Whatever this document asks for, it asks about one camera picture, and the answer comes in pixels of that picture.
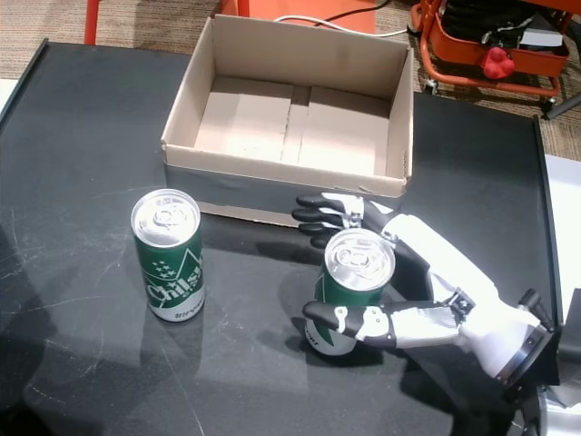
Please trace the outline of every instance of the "white cable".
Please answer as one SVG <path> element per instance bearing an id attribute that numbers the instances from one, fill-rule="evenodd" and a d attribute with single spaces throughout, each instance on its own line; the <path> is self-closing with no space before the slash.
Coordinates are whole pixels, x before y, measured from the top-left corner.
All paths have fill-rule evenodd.
<path id="1" fill-rule="evenodd" d="M 335 25 L 325 20 L 320 20 L 319 18 L 315 18 L 314 16 L 305 16 L 305 15 L 284 15 L 279 16 L 276 20 L 277 23 L 286 20 L 301 20 L 301 21 L 311 21 L 312 23 L 319 23 L 320 25 L 326 25 L 332 29 L 342 30 L 343 32 L 347 32 L 349 34 L 355 35 L 364 35 L 364 36 L 376 36 L 377 38 L 390 38 L 395 35 L 405 34 L 407 30 L 398 30 L 396 32 L 391 32 L 389 34 L 367 34 L 365 32 L 358 32 L 356 30 L 346 29 L 345 27 L 341 27 L 340 25 Z"/>

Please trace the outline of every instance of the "aluminum can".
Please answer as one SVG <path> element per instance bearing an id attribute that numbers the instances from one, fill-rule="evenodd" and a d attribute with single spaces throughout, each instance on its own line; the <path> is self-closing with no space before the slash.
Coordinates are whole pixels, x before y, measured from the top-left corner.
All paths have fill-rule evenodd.
<path id="1" fill-rule="evenodd" d="M 343 230 L 325 248 L 315 300 L 338 306 L 376 305 L 395 265 L 391 246 L 379 235 L 359 228 Z M 347 354 L 357 343 L 313 320 L 306 321 L 305 333 L 315 350 L 329 356 Z"/>
<path id="2" fill-rule="evenodd" d="M 160 189 L 131 214 L 150 309 L 166 321 L 193 317 L 204 302 L 201 213 L 190 195 Z"/>

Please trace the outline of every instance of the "black table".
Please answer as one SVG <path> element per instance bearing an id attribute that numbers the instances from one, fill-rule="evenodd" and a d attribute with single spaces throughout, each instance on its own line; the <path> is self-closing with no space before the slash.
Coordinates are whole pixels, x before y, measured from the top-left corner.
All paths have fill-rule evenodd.
<path id="1" fill-rule="evenodd" d="M 165 186 L 159 138 L 188 60 L 51 43 L 20 83 L 0 131 L 2 428 L 420 435 L 448 434 L 453 407 L 504 411 L 454 348 L 413 354 L 441 388 L 402 354 L 312 352 L 300 308 L 320 253 L 290 229 L 204 216 L 204 310 L 175 324 L 148 311 L 129 216 Z M 536 287 L 558 318 L 533 121 L 419 94 L 415 137 L 402 211 L 466 253 L 505 301 Z"/>

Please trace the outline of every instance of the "robotic arm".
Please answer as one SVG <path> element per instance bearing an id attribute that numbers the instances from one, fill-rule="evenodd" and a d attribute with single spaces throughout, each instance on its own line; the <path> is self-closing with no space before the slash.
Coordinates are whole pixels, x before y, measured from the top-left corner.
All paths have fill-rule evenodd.
<path id="1" fill-rule="evenodd" d="M 299 230 L 311 236 L 313 246 L 324 248 L 343 228 L 367 228 L 395 250 L 393 286 L 405 295 L 423 281 L 431 294 L 428 301 L 380 307 L 309 302 L 303 309 L 307 318 L 385 349 L 454 343 L 473 352 L 482 369 L 506 386 L 548 344 L 551 323 L 535 291 L 516 308 L 505 304 L 495 284 L 418 217 L 345 194 L 306 195 L 297 203 L 302 209 L 292 216 L 302 222 Z"/>

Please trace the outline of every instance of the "cardboard box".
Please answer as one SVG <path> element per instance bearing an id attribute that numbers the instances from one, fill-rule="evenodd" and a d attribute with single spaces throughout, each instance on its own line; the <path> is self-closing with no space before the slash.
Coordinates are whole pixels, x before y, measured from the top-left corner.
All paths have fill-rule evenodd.
<path id="1" fill-rule="evenodd" d="M 411 176 L 412 65 L 390 40 L 209 19 L 162 135 L 168 185 L 206 213 L 283 225 L 302 193 L 397 197 Z"/>

